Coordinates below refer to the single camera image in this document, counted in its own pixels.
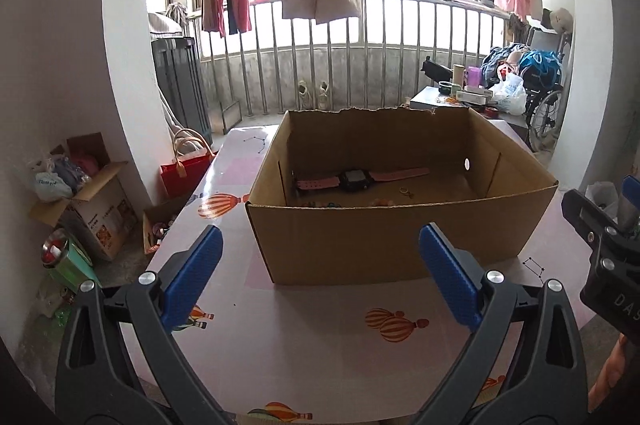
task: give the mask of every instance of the red bag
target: red bag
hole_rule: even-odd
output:
[[[181,132],[193,134],[193,136],[179,138],[178,134]],[[177,147],[186,141],[197,141],[202,145],[205,153],[194,151],[178,156]],[[215,153],[198,132],[191,129],[181,129],[174,135],[174,156],[175,163],[160,167],[162,183],[164,183],[169,198],[172,199],[184,194],[191,194],[196,189],[209,169]]]

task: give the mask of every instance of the metal bolt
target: metal bolt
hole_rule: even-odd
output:
[[[562,291],[562,284],[560,283],[559,280],[551,279],[549,282],[546,283],[546,285],[549,286],[549,289],[551,291]]]
[[[602,259],[602,266],[604,267],[604,269],[607,269],[609,271],[612,271],[613,268],[616,267],[611,259]]]
[[[153,284],[156,281],[156,274],[152,271],[145,271],[138,277],[138,282],[142,285]]]
[[[504,275],[496,270],[488,271],[486,277],[490,282],[493,282],[494,284],[500,284],[504,281]]]
[[[87,291],[91,291],[95,288],[95,282],[92,280],[86,280],[82,284],[80,284],[80,291],[87,293]]]

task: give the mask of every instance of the bag handle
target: bag handle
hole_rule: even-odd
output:
[[[178,134],[180,134],[181,132],[186,132],[187,134],[190,134],[190,136],[188,136],[187,138],[180,138],[180,144],[182,144],[185,141],[197,141],[202,145],[204,149],[206,149],[207,154],[211,156],[212,159],[214,154],[213,154],[213,151],[211,150],[211,147],[207,143],[207,141],[202,137],[202,135],[198,131],[184,128],[176,132],[174,134],[175,167],[176,167],[176,170],[178,171],[178,176],[180,176],[181,178],[185,178],[187,177],[187,170],[184,168],[184,165],[180,162],[180,159],[178,157],[178,150],[176,148],[176,143],[178,143]]]

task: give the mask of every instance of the watch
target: watch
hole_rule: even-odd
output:
[[[368,172],[367,170],[345,170],[337,176],[319,180],[297,180],[296,186],[300,190],[322,190],[339,186],[346,192],[358,192],[369,188],[373,183],[399,181],[409,178],[425,176],[429,173],[426,167],[418,169],[397,170],[396,172]]]

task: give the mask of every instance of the pink watch strap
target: pink watch strap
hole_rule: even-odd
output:
[[[423,167],[421,169],[397,170],[396,172],[370,172],[369,176],[376,182],[407,180],[409,178],[417,178],[426,176],[429,169]]]
[[[300,190],[322,190],[323,188],[340,186],[340,178],[333,176],[321,180],[296,181],[296,185]]]

